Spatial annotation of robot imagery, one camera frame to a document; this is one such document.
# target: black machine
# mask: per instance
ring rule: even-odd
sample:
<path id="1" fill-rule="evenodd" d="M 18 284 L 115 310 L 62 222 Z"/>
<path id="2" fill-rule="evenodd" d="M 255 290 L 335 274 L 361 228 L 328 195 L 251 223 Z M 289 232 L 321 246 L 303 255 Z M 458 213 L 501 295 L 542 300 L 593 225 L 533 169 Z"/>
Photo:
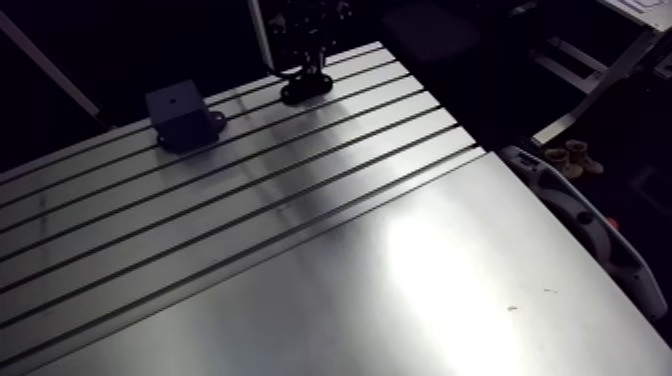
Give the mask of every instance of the black machine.
<path id="1" fill-rule="evenodd" d="M 337 31 L 352 16 L 345 0 L 281 0 L 269 22 L 274 42 L 285 54 L 296 57 L 301 68 L 294 73 L 274 75 L 289 80 L 282 88 L 282 101 L 296 105 L 309 98 L 328 93 L 331 77 L 322 72 L 327 48 L 334 45 Z"/>

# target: metal frame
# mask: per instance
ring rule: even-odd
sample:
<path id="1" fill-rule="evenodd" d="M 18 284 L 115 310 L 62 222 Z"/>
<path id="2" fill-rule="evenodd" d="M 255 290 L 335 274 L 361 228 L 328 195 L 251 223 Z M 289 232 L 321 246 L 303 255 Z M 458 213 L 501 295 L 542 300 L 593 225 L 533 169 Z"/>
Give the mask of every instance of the metal frame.
<path id="1" fill-rule="evenodd" d="M 18 26 L 0 10 L 0 29 L 37 64 L 56 85 L 79 104 L 93 118 L 97 119 L 100 110 L 84 93 L 61 72 L 47 56 L 19 29 Z"/>
<path id="2" fill-rule="evenodd" d="M 250 7 L 250 16 L 252 16 L 252 23 L 254 24 L 254 32 L 257 34 L 257 42 L 259 43 L 259 51 L 261 57 L 269 67 L 275 69 L 273 65 L 273 55 L 271 54 L 271 47 L 266 36 L 266 23 L 264 16 L 259 7 L 259 0 L 247 0 L 247 5 Z"/>
<path id="3" fill-rule="evenodd" d="M 630 45 L 630 47 L 628 47 L 628 49 L 626 49 L 625 52 L 621 54 L 621 56 L 616 60 L 616 62 L 602 73 L 602 77 L 600 78 L 599 83 L 594 88 L 592 88 L 592 90 L 589 90 L 588 92 L 584 90 L 584 92 L 588 94 L 586 98 L 584 98 L 583 101 L 581 101 L 581 103 L 572 111 L 563 115 L 558 120 L 549 124 L 544 129 L 540 130 L 534 136 L 532 136 L 532 142 L 534 142 L 537 146 L 542 146 L 551 141 L 553 138 L 557 137 L 567 128 L 571 127 L 576 122 L 576 120 L 578 120 L 581 116 L 583 116 L 583 114 L 586 113 L 586 111 L 590 108 L 590 106 L 592 106 L 595 103 L 595 101 L 597 101 L 597 99 L 600 96 L 602 96 L 602 94 L 604 94 L 604 92 L 606 92 L 612 85 L 614 85 L 622 78 L 627 77 L 630 74 L 630 72 L 635 68 L 637 63 L 639 63 L 639 61 L 658 43 L 658 41 L 662 36 L 663 36 L 662 33 L 658 33 L 657 31 L 648 27 L 645 28 L 644 31 L 642 31 L 642 33 L 639 35 L 639 37 L 637 37 L 637 39 L 635 39 L 635 41 Z M 581 52 L 581 54 L 578 55 L 574 54 L 574 52 L 576 52 L 574 50 L 578 49 L 576 49 L 571 45 L 569 46 L 569 48 L 563 49 L 563 51 L 569 53 L 574 57 L 579 56 L 578 60 L 584 63 L 586 61 L 590 62 L 590 60 L 594 60 L 592 58 L 590 58 L 590 60 L 582 59 L 581 58 L 582 56 L 586 57 L 588 55 L 586 55 L 583 52 Z"/>

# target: black block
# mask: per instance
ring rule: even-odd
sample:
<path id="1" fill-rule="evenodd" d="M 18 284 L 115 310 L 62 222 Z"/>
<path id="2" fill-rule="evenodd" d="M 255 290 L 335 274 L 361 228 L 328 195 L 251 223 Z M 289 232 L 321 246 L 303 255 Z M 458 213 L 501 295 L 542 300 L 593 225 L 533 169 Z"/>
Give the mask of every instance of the black block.
<path id="1" fill-rule="evenodd" d="M 221 113 L 210 113 L 193 81 L 146 95 L 157 142 L 172 153 L 186 153 L 219 140 L 226 125 Z"/>

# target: black cushion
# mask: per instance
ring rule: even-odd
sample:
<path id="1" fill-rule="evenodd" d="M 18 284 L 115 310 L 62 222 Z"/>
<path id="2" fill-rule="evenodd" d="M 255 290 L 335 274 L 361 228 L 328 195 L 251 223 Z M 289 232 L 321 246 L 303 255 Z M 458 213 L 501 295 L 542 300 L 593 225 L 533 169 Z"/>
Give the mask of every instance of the black cushion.
<path id="1" fill-rule="evenodd" d="M 451 59 L 478 45 L 478 28 L 464 18 L 428 2 L 409 3 L 387 12 L 383 25 L 418 63 Z"/>

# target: metal surface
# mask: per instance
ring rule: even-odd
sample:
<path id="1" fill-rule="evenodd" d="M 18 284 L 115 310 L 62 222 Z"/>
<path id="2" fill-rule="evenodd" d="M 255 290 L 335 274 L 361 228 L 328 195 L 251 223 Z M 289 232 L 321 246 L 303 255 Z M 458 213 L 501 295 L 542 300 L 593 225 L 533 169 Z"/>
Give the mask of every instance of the metal surface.
<path id="1" fill-rule="evenodd" d="M 532 136 L 532 141 L 538 146 L 549 141 L 574 125 L 583 114 L 619 80 L 627 77 L 639 61 L 658 43 L 663 36 L 652 29 L 646 28 L 637 39 L 623 52 L 616 62 L 600 77 L 599 84 L 590 90 L 589 94 L 569 113 L 560 117 Z"/>
<path id="2" fill-rule="evenodd" d="M 94 374 L 669 376 L 672 354 L 490 154 L 31 373 Z"/>
<path id="3" fill-rule="evenodd" d="M 368 52 L 379 50 L 381 48 L 382 45 L 377 42 L 367 44 L 350 51 L 346 51 L 334 56 L 327 57 L 327 65 L 329 66 L 341 62 L 347 62 L 348 60 L 352 60 L 356 57 L 367 54 Z M 232 90 L 227 90 L 223 93 L 215 94 L 211 97 L 206 98 L 205 102 L 209 106 L 212 106 L 227 100 L 235 99 L 236 97 L 250 93 L 254 90 L 280 83 L 280 81 L 281 80 L 277 77 L 267 76 L 261 80 L 251 82 L 249 84 L 237 87 Z M 140 146 L 150 146 L 150 144 L 154 140 L 149 139 L 148 139 L 149 141 L 145 141 L 142 139 L 134 140 L 130 136 L 133 136 L 139 132 L 148 131 L 150 126 L 151 123 L 149 119 L 144 119 L 135 122 L 133 124 L 126 125 L 123 128 L 118 128 L 113 131 L 107 132 L 103 135 L 93 137 L 89 140 L 80 142 L 79 144 L 69 146 L 53 154 L 49 154 L 42 158 L 36 159 L 32 162 L 26 163 L 22 166 L 16 167 L 12 170 L 3 172 L 2 174 L 0 174 L 0 186 L 5 185 L 9 182 L 22 179 L 24 177 L 27 177 L 29 175 L 32 175 L 36 172 L 40 172 L 48 168 L 62 169 L 64 166 L 63 163 L 74 163 L 75 165 L 79 166 L 79 170 L 75 171 L 81 172 L 84 171 L 86 168 L 92 168 L 102 163 L 109 162 L 113 157 L 121 157 L 123 155 L 121 154 L 121 152 L 125 153 L 128 153 L 129 151 L 137 152 Z M 139 145 L 133 146 L 124 144 L 124 142 L 130 140 L 138 142 Z M 104 159 L 103 157 L 101 157 L 101 159 L 93 158 L 94 160 L 91 161 L 90 159 L 92 158 L 91 156 L 92 153 L 90 152 L 92 151 L 96 151 L 110 159 Z"/>
<path id="4" fill-rule="evenodd" d="M 379 44 L 331 61 L 333 91 L 300 106 L 279 103 L 269 78 L 218 96 L 211 108 L 229 126 L 190 155 L 165 154 L 139 123 L 5 180 L 0 374 L 123 329 L 483 155 Z"/>
<path id="5" fill-rule="evenodd" d="M 47 56 L 19 29 L 18 26 L 0 10 L 0 30 L 26 54 L 28 57 L 42 69 L 42 71 L 51 78 L 56 85 L 65 91 L 72 100 L 74 100 L 84 111 L 94 119 L 100 113 L 100 110 L 91 100 L 82 93 L 79 88 L 70 81 L 68 77 L 61 72 Z"/>
<path id="6" fill-rule="evenodd" d="M 659 33 L 666 33 L 672 27 L 672 2 L 662 0 L 660 5 L 644 9 L 633 7 L 629 0 L 597 0 L 634 22 L 648 26 Z"/>

